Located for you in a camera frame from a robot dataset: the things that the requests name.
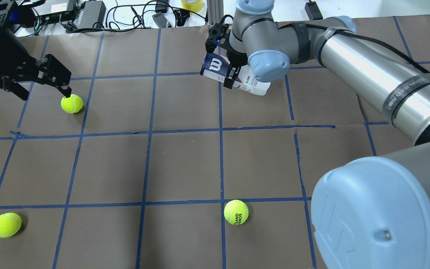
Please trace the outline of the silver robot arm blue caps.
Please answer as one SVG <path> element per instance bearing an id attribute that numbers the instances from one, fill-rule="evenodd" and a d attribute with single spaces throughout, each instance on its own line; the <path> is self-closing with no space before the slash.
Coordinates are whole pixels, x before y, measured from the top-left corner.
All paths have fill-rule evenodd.
<path id="1" fill-rule="evenodd" d="M 342 35 L 322 60 L 265 96 L 220 91 L 222 195 L 250 206 L 225 227 L 225 265 L 430 268 L 430 85 L 385 121 L 376 110 L 416 70 Z"/>

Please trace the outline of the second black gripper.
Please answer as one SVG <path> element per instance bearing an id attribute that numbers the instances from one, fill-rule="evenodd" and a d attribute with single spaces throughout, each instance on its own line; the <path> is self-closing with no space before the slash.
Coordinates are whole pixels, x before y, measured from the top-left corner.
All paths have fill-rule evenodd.
<path id="1" fill-rule="evenodd" d="M 69 98 L 71 75 L 71 71 L 50 53 L 42 59 L 32 57 L 12 31 L 0 25 L 0 90 L 27 101 L 29 91 L 19 83 L 32 81 L 55 87 Z"/>

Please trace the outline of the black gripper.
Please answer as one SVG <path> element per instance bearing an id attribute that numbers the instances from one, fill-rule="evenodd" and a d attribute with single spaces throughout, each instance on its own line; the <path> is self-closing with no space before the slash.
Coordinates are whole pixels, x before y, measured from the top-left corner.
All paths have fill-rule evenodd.
<path id="1" fill-rule="evenodd" d="M 224 42 L 226 56 L 232 66 L 228 67 L 224 78 L 223 87 L 232 89 L 234 82 L 237 80 L 240 67 L 248 65 L 248 56 L 246 54 L 244 44 L 237 38 L 229 37 Z"/>

